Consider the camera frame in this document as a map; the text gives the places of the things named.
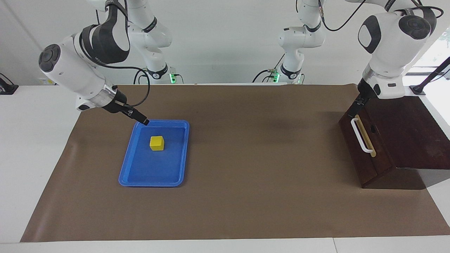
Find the blue tray rim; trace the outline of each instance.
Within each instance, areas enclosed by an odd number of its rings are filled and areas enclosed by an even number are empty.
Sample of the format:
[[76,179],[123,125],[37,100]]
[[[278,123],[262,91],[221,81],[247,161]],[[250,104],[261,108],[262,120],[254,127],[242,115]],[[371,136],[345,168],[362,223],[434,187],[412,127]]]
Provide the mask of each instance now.
[[184,143],[183,143],[183,150],[182,150],[182,154],[181,154],[181,163],[180,163],[181,166],[180,166],[179,180],[174,183],[165,183],[165,184],[129,183],[129,182],[123,180],[125,175],[130,173],[130,171],[126,169],[126,165],[128,163],[128,160],[130,159],[131,154],[135,151],[136,144],[139,139],[139,135],[137,135],[137,134],[135,135],[134,133],[135,133],[135,131],[140,131],[142,128],[147,127],[139,122],[136,122],[133,126],[133,131],[131,132],[128,147],[126,148],[125,157],[123,159],[122,168],[120,170],[120,174],[119,174],[119,178],[118,178],[119,184],[122,186],[127,186],[127,187],[177,187],[183,182],[183,180],[185,178],[184,176],[185,176],[186,154],[187,154],[187,149],[188,149],[188,138],[189,138],[189,127],[190,127],[189,122],[187,122],[186,120],[171,120],[171,119],[154,119],[154,120],[150,120],[150,122],[154,122],[154,123],[177,122],[177,123],[184,123],[186,125],[186,127],[184,128],[185,129],[184,130]]

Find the handle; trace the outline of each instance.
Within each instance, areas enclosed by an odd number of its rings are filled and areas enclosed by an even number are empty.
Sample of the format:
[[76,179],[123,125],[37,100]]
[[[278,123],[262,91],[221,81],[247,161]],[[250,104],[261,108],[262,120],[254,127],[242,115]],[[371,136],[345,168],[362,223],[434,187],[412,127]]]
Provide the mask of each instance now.
[[353,131],[355,131],[355,135],[356,135],[356,138],[358,139],[358,142],[360,143],[360,146],[361,146],[361,149],[364,151],[364,152],[366,152],[366,153],[373,153],[374,152],[374,150],[373,149],[368,149],[368,148],[366,148],[366,146],[365,146],[365,143],[364,143],[364,141],[363,141],[363,138],[361,137],[361,134],[360,134],[360,132],[358,131],[358,126],[356,125],[356,122],[358,121],[359,119],[358,118],[354,118],[354,119],[352,119],[351,120],[351,127],[353,127]]

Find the wooden cabinet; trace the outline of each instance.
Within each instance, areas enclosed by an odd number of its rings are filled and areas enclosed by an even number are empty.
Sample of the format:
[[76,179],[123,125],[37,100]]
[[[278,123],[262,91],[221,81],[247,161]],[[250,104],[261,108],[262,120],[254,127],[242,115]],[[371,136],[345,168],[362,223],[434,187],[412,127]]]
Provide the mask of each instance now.
[[359,119],[363,143],[347,114],[339,125],[363,188],[419,190],[450,178],[450,140],[419,97],[372,99]]

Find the white table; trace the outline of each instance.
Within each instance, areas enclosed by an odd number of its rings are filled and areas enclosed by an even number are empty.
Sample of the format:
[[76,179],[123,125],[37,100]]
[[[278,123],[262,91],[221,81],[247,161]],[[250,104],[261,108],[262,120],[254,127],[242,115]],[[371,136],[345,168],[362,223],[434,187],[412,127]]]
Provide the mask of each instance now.
[[[421,98],[450,138],[450,126]],[[18,243],[78,119],[75,99],[60,86],[0,96],[0,252],[450,252],[450,236]],[[428,190],[450,223],[450,180]]]

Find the white wall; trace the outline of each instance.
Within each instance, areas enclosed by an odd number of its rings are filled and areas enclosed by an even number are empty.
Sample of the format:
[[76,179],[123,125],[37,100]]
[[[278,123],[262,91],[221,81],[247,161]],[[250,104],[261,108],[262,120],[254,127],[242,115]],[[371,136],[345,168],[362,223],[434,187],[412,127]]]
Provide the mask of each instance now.
[[[262,69],[272,68],[283,54],[277,37],[283,28],[302,25],[294,0],[149,0],[158,20],[173,33],[173,43],[163,49],[169,64],[189,83],[250,82]],[[447,10],[426,49],[450,25],[448,0],[423,0]],[[95,11],[84,0],[0,0],[0,71],[21,84],[34,84],[41,75],[37,66],[39,48],[95,23]],[[328,1],[327,24],[340,26],[357,7],[344,0]],[[359,45],[357,33],[371,14],[384,12],[376,5],[364,5],[346,27],[328,33],[321,48],[304,50],[305,83],[343,84],[358,82],[370,55]],[[3,22],[9,18],[15,26]],[[13,62],[19,68],[11,68]],[[136,52],[120,65],[144,67]],[[22,77],[22,70],[28,76]],[[102,70],[114,83],[131,83],[134,71]]]

